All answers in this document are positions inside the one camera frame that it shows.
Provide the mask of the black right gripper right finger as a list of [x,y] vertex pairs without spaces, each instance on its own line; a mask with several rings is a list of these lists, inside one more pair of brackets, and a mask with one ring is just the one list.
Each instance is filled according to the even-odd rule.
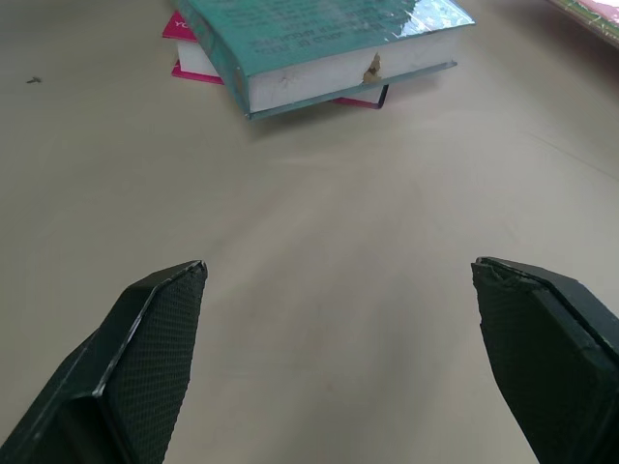
[[471,269],[492,374],[539,464],[619,464],[619,317],[544,268]]

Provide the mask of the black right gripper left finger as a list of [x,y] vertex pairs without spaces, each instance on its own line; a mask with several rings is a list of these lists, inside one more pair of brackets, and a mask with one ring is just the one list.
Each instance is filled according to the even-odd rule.
[[207,277],[196,260],[127,287],[53,372],[0,446],[0,464],[163,464]]

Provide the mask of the teal hardcover book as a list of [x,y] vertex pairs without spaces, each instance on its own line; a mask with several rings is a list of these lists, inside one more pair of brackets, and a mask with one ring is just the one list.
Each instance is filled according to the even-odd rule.
[[457,0],[172,0],[249,119],[457,63]]

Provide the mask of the pink paperback book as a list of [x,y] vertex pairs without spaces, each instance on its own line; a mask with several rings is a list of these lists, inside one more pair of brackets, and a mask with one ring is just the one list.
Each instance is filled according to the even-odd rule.
[[[177,11],[172,14],[170,20],[165,25],[162,36],[165,39],[174,40],[177,45],[178,59],[171,72],[173,76],[223,85],[223,80],[201,46],[197,43],[193,32]],[[333,102],[369,109],[380,109],[386,100],[388,90],[389,86],[384,85],[381,88],[373,88],[352,96],[337,98]]]

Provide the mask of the pink object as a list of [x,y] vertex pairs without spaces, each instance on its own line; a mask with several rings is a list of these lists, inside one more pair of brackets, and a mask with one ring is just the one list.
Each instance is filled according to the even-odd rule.
[[547,0],[604,41],[619,48],[619,0]]

